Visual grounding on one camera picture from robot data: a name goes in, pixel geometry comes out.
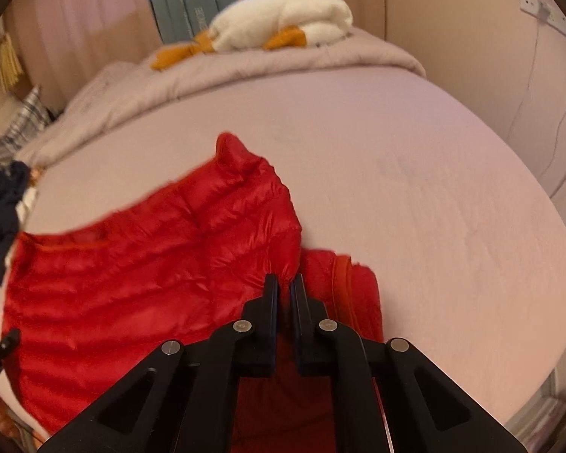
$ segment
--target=power strip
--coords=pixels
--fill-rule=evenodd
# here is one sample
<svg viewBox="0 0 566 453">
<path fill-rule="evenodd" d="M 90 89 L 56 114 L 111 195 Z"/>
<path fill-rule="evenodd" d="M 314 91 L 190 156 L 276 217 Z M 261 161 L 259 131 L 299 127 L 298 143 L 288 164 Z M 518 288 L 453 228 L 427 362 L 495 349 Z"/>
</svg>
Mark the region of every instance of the power strip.
<svg viewBox="0 0 566 453">
<path fill-rule="evenodd" d="M 547 24 L 566 36 L 566 17 L 562 12 L 551 8 L 551 6 L 541 0 L 520 0 L 520 9 L 537 18 L 541 5 L 547 7 L 549 11 L 549 16 L 546 21 Z"/>
</svg>

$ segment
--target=red puffer jacket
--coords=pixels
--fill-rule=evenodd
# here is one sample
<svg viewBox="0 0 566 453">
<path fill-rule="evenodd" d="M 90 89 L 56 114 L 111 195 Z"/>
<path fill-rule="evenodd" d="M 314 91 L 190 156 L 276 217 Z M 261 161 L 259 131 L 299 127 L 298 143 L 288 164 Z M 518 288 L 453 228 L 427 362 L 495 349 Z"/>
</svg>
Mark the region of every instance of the red puffer jacket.
<svg viewBox="0 0 566 453">
<path fill-rule="evenodd" d="M 191 344 L 238 319 L 271 272 L 286 289 L 301 269 L 330 316 L 382 339 L 371 271 L 332 252 L 302 252 L 300 224 L 273 167 L 231 134 L 216 149 L 182 180 L 92 226 L 20 235 L 3 330 L 18 327 L 22 342 L 6 371 L 22 405 L 51 433 L 161 342 Z M 245 406 L 234 434 L 245 451 L 283 433 L 282 445 L 294 430 L 317 438 L 332 431 L 328 386 L 300 381 L 280 340 L 288 359 L 279 359 L 277 376 L 240 390 Z"/>
</svg>

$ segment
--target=metal screw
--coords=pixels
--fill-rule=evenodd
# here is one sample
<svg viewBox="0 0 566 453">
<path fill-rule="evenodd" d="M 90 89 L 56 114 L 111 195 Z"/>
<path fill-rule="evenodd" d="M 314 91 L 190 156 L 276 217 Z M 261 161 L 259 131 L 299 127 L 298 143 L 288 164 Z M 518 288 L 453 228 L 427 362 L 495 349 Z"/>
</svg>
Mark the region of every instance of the metal screw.
<svg viewBox="0 0 566 453">
<path fill-rule="evenodd" d="M 326 318 L 325 320 L 321 320 L 321 322 L 318 323 L 318 326 L 321 328 L 321 330 L 333 332 L 335 329 L 337 329 L 337 322 L 335 320 L 329 320 L 328 318 Z"/>
<path fill-rule="evenodd" d="M 248 320 L 237 320 L 237 322 L 233 323 L 233 329 L 237 332 L 247 332 L 248 330 L 251 330 L 251 328 L 252 323 Z"/>
<path fill-rule="evenodd" d="M 404 339 L 393 339 L 390 347 L 399 353 L 403 353 L 409 350 L 409 343 Z"/>
<path fill-rule="evenodd" d="M 180 351 L 180 343 L 176 341 L 164 342 L 161 345 L 161 352 L 167 355 L 176 354 Z"/>
</svg>

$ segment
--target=mattress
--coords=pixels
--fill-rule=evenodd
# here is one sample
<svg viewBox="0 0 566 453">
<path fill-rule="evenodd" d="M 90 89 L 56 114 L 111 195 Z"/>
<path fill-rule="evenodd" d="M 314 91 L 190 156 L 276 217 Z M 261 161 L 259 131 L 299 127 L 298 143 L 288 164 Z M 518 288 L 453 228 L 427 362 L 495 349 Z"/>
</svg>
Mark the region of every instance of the mattress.
<svg viewBox="0 0 566 453">
<path fill-rule="evenodd" d="M 304 246 L 375 272 L 386 338 L 412 341 L 500 422 L 547 378 L 566 346 L 566 228 L 494 132 L 403 69 L 296 72 L 170 102 L 54 165 L 27 231 L 126 207 L 207 160 L 222 131 L 275 167 Z"/>
</svg>

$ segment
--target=bed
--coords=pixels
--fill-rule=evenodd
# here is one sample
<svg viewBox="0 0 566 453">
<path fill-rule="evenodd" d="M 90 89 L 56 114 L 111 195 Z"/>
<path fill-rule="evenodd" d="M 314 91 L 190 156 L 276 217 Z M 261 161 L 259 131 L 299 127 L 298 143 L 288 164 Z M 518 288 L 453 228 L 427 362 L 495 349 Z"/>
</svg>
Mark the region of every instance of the bed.
<svg viewBox="0 0 566 453">
<path fill-rule="evenodd" d="M 58 233 L 130 205 L 207 160 L 231 131 L 288 186 L 304 246 L 374 271 L 385 337 L 411 340 L 507 422 L 566 346 L 566 228 L 518 157 L 412 57 L 355 37 L 360 52 L 278 51 L 305 59 L 292 69 L 273 54 L 263 72 L 261 51 L 235 65 L 233 55 L 195 57 L 161 75 L 171 81 L 160 99 L 146 63 L 110 69 L 22 152 L 52 164 L 25 230 Z M 227 66 L 234 80 L 211 80 Z M 110 94 L 120 98 L 109 110 L 82 103 Z M 69 129 L 80 117 L 83 132 Z M 0 393 L 25 416 L 4 376 Z"/>
</svg>

